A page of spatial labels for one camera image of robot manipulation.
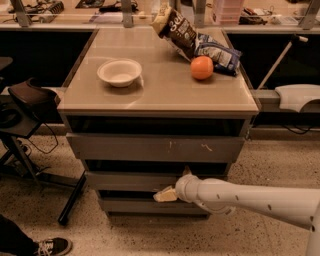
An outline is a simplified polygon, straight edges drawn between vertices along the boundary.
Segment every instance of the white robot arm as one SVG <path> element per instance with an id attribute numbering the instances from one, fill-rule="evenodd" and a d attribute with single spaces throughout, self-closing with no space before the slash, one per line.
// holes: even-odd
<path id="1" fill-rule="evenodd" d="M 154 195 L 158 202 L 181 199 L 212 214 L 242 207 L 311 231 L 307 254 L 320 255 L 320 190 L 237 185 L 219 179 L 200 180 L 187 173 Z"/>

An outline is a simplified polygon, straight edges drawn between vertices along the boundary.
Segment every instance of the person's foot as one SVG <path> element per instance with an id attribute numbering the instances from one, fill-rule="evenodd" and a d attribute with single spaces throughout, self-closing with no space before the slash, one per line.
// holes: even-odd
<path id="1" fill-rule="evenodd" d="M 35 252 L 37 256 L 62 256 L 71 251 L 72 242 L 69 239 L 56 237 L 39 242 Z"/>

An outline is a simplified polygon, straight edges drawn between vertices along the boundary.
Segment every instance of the speckled floor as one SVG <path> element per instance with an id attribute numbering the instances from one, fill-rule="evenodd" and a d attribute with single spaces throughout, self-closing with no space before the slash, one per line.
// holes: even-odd
<path id="1" fill-rule="evenodd" d="M 41 148 L 53 138 L 35 135 Z M 74 158 L 65 137 L 59 146 L 43 155 L 32 145 L 31 159 L 54 173 L 80 176 L 81 163 Z M 319 187 L 320 133 L 294 135 L 288 131 L 253 130 L 230 182 L 285 187 Z M 107 217 L 97 197 L 86 187 L 70 215 L 68 225 L 57 218 L 71 190 L 46 186 L 42 191 L 32 181 L 0 179 L 1 213 L 15 221 L 35 240 L 65 236 L 73 241 L 70 255 L 304 255 L 309 231 L 237 209 L 229 217 L 209 219 L 116 216 Z"/>

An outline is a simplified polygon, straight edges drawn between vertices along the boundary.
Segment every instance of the snack bag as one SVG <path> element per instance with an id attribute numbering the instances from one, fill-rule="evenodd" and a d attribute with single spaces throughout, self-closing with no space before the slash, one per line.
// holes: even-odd
<path id="1" fill-rule="evenodd" d="M 212 59 L 214 70 L 226 75 L 236 76 L 242 53 L 223 46 L 211 36 L 198 33 L 194 56 L 205 55 Z"/>
<path id="2" fill-rule="evenodd" d="M 151 26 L 160 38 L 167 40 L 180 55 L 191 61 L 197 33 L 186 18 L 163 3 Z"/>

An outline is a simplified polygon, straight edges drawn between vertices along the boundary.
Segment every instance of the cabinet top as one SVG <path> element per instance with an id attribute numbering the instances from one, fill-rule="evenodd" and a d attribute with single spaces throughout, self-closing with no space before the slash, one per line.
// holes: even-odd
<path id="1" fill-rule="evenodd" d="M 204 28 L 227 45 L 220 28 Z M 142 75 L 126 88 L 104 84 L 99 66 L 114 58 L 139 62 Z M 190 63 L 151 27 L 99 29 L 67 88 L 58 110 L 76 115 L 254 115 L 258 107 L 243 76 L 214 73 L 205 81 L 191 77 Z"/>

